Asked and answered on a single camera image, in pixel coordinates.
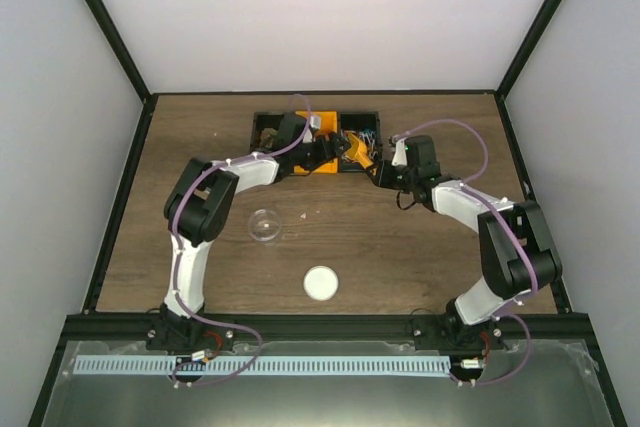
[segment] black cable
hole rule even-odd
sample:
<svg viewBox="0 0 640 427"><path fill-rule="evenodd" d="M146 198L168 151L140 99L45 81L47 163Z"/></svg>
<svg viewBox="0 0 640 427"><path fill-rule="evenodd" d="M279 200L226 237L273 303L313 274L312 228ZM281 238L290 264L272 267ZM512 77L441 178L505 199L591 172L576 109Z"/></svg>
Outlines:
<svg viewBox="0 0 640 427"><path fill-rule="evenodd" d="M411 202L409 205L402 207L400 205L400 194L402 194L402 191L399 190L398 193L396 194L396 205L398 206L398 208L400 210L409 210L411 207L413 207L414 205L417 204L417 202L414 200L413 202Z"/></svg>
<svg viewBox="0 0 640 427"><path fill-rule="evenodd" d="M423 307L418 307L417 309L413 309L411 311L411 313L409 314L409 317L411 317L409 320L407 320L407 322L404 325L404 333L405 335L413 335L414 332L414 326L413 326L413 321L415 320L414 315L416 314L416 312L425 312L426 314L429 315L437 315L433 310L429 310L429 309L425 309Z"/></svg>

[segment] black box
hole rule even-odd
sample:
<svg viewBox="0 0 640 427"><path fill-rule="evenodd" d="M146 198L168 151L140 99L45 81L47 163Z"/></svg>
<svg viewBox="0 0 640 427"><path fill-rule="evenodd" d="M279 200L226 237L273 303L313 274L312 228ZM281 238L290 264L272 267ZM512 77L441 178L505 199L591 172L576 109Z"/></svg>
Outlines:
<svg viewBox="0 0 640 427"><path fill-rule="evenodd" d="M380 118L378 112L338 112L338 131L342 130L372 130L376 133L376 152L378 158L382 155L382 138L380 137ZM264 129L278 129L284 112L256 112L253 115L253 129L249 151L253 152L260 146L260 136ZM338 159L338 172L363 172L358 163L345 162Z"/></svg>

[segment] electronics compartment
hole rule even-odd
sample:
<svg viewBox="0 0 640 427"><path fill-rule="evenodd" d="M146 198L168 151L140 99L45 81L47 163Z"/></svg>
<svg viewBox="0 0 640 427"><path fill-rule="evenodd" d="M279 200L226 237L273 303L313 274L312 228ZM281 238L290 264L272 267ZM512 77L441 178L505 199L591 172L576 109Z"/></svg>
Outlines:
<svg viewBox="0 0 640 427"><path fill-rule="evenodd" d="M380 136L380 118L378 112L338 112L338 130L353 132L369 132L373 137L369 150L371 160L382 155L382 137ZM362 166L341 158L338 160L338 172L363 172Z"/></svg>
<svg viewBox="0 0 640 427"><path fill-rule="evenodd" d="M249 151L258 149L265 141L262 133L265 129L278 130L282 112L256 112L253 115L253 129ZM338 112L338 131L369 132L373 136L372 150L378 158L382 155L382 138L380 137L380 118L378 112ZM363 172L360 164L338 159L338 172Z"/></svg>

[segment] red wire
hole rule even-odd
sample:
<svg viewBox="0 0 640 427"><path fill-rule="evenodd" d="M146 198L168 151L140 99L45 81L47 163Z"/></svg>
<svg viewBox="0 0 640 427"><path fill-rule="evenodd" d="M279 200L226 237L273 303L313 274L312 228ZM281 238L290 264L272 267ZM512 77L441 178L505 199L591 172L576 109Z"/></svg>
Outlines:
<svg viewBox="0 0 640 427"><path fill-rule="evenodd" d="M486 332L480 332L480 338L484 340L484 362L486 367L489 363L489 351L491 350L491 344L489 343L489 336Z"/></svg>
<svg viewBox="0 0 640 427"><path fill-rule="evenodd" d="M213 337L214 339L216 339L216 344L218 345L218 348L216 349L216 353L214 355L215 357L217 357L220 354L220 350L222 349L222 337L220 337L220 334L212 330L207 330L204 333L203 337Z"/></svg>

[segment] white panel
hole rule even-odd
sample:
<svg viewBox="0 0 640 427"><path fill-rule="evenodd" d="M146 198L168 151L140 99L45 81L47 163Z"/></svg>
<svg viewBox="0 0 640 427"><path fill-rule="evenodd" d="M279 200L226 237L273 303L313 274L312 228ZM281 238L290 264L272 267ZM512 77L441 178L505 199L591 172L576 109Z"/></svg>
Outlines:
<svg viewBox="0 0 640 427"><path fill-rule="evenodd" d="M221 355L206 364L187 363L180 375L230 375L253 357ZM178 357L167 355L78 355L74 375L171 375ZM242 376L379 376L449 378L444 356L262 356Z"/></svg>
<svg viewBox="0 0 640 427"><path fill-rule="evenodd" d="M508 99L573 304L640 425L640 0L564 0Z"/></svg>
<svg viewBox="0 0 640 427"><path fill-rule="evenodd" d="M81 308L140 102L83 0L0 0L0 113L0 425L20 426Z"/></svg>
<svg viewBox="0 0 640 427"><path fill-rule="evenodd" d="M486 89L543 0L104 0L152 91Z"/></svg>

